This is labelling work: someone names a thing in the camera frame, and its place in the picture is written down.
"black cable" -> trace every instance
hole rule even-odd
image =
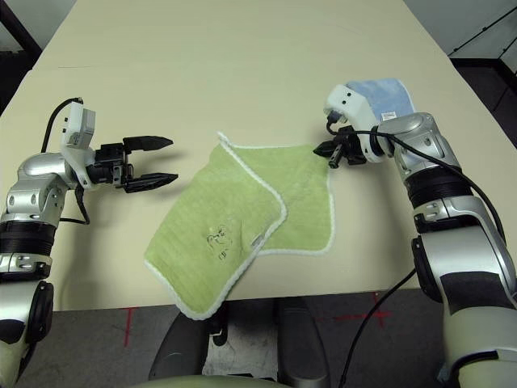
[[[34,354],[34,351],[36,350],[36,342],[29,345],[29,349],[27,350],[27,353],[25,354],[25,357],[22,358],[22,360],[19,362],[19,369],[18,369],[18,378],[16,381],[19,380],[20,377],[22,377],[23,371],[27,368],[27,365],[29,365],[29,361],[32,358],[32,355]]]
[[[332,124],[333,124],[333,122],[332,122],[331,120],[327,120],[327,122],[326,122],[326,130],[327,130],[331,135],[336,136],[338,133],[332,130],[332,128],[330,127]]]
[[[54,109],[54,112],[52,112],[52,115],[50,115],[50,118],[48,119],[47,123],[47,129],[45,131],[45,135],[43,137],[43,144],[41,145],[41,153],[47,152],[47,145],[48,145],[48,139],[50,138],[50,133],[52,131],[52,126],[54,124],[54,120],[57,117],[57,114],[63,109],[66,105],[69,103],[82,103],[81,97],[75,97],[73,99],[66,99],[59,105],[57,105],[56,109]]]
[[[76,220],[75,218],[60,218],[59,221],[73,222],[74,224],[81,224],[81,225],[90,224],[90,217],[88,216],[88,212],[86,211],[86,207],[84,205],[84,202],[82,201],[83,194],[84,194],[84,188],[82,188],[81,184],[78,183],[77,187],[75,188],[75,200],[78,203],[78,207],[79,207],[79,210],[81,210],[81,214],[84,217],[84,221]]]
[[[453,166],[447,164],[446,162],[443,162],[437,158],[433,158],[430,155],[424,154],[423,152],[416,150],[411,145],[406,144],[402,140],[400,140],[398,137],[392,135],[391,133],[382,133],[382,132],[371,132],[371,131],[354,131],[350,134],[359,134],[359,135],[374,135],[378,137],[386,137],[390,141],[393,141],[394,143],[397,143],[401,147],[406,148],[408,151],[412,152],[415,155],[418,155],[421,158],[425,158],[430,162],[433,162],[434,164],[437,164],[438,166],[446,169],[447,171],[453,173],[456,176],[459,176],[462,178],[465,182],[469,184],[469,186],[481,197],[483,202],[485,202],[486,207],[489,209],[490,213],[492,214],[492,218],[494,219],[495,226],[499,232],[499,235],[501,236],[502,240],[506,244],[506,237],[504,234],[504,229],[502,227],[501,218],[499,218],[498,212],[495,209],[494,205],[490,201],[489,197],[481,190],[479,186],[477,186],[467,175],[463,174],[462,172],[458,171]]]
[[[517,36],[510,42],[509,45],[507,45],[503,50],[502,50],[502,53],[499,54],[499,57],[498,59],[501,59],[501,57],[505,54],[506,51],[508,51],[508,49],[513,45],[513,43],[515,43],[515,41],[517,40]]]
[[[483,27],[481,29],[480,32],[478,32],[476,35],[474,35],[472,38],[470,38],[469,40],[467,40],[466,42],[464,42],[462,45],[460,45],[460,47],[456,47],[452,50],[451,53],[447,54],[448,57],[450,57],[452,54],[456,53],[458,50],[462,49],[464,46],[466,46],[467,44],[469,44],[470,42],[472,42],[474,39],[476,39],[479,35],[481,35],[483,32],[486,32],[488,30],[490,30],[495,24],[499,23],[501,20],[503,20],[504,18],[506,18],[509,14],[511,14],[513,11],[517,10],[517,6],[515,6],[514,8],[512,8],[511,10],[509,10],[506,14],[504,14],[503,16],[501,16],[499,19],[497,19],[495,22],[491,23],[490,25],[486,26],[486,27]]]
[[[357,332],[355,333],[355,337],[352,340],[352,344],[350,345],[350,349],[348,349],[347,354],[347,360],[345,361],[345,366],[343,368],[343,373],[341,374],[341,378],[339,379],[339,385],[338,388],[343,388],[345,384],[347,383],[347,374],[348,369],[350,368],[350,363],[352,361],[352,355],[354,354],[355,346],[357,345],[357,342],[359,341],[359,338],[361,334],[363,334],[363,330],[366,327],[366,324],[370,320],[370,318],[373,316],[373,313],[376,312],[376,310],[382,305],[386,299],[388,299],[395,291],[397,291],[401,286],[406,283],[411,277],[417,272],[415,268],[411,270],[410,273],[406,275],[404,279],[396,283],[389,291],[387,291],[373,307],[368,311],[368,314],[366,314],[366,317],[364,317],[363,322],[361,323],[361,326],[359,326],[359,329],[357,329]]]

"folded towel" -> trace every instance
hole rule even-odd
[[[366,97],[379,122],[414,113],[410,94],[399,79],[350,81],[346,86]]]
[[[321,254],[334,236],[328,166],[311,145],[239,147],[220,138],[145,253],[193,319],[215,313],[258,254]]]

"robotic arm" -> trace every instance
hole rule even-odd
[[[44,279],[52,266],[54,234],[60,221],[90,223],[82,203],[84,191],[95,190],[100,183],[112,183],[126,192],[139,192],[178,178],[162,173],[133,178],[128,155],[134,150],[158,150],[172,144],[164,137],[126,137],[123,143],[101,145],[100,150],[89,148],[95,112],[77,100],[71,103],[65,119],[61,152],[43,152],[22,163],[0,218],[1,388],[15,384],[36,343],[50,330],[53,286]],[[69,190],[75,191],[84,221],[61,218]]]
[[[414,113],[377,125],[368,101],[343,85],[330,94],[326,113],[335,138],[314,152],[330,157],[331,167],[341,158],[350,165],[387,158],[397,164],[419,233],[411,243],[418,281],[428,297],[443,303],[449,377],[465,387],[515,386],[515,267],[502,227],[498,231],[472,194],[434,118]],[[335,133],[330,126],[339,121],[351,126]]]

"blue cloth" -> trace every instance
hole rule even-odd
[[[410,95],[399,79],[350,81],[347,87],[366,97],[379,122],[414,113]]]

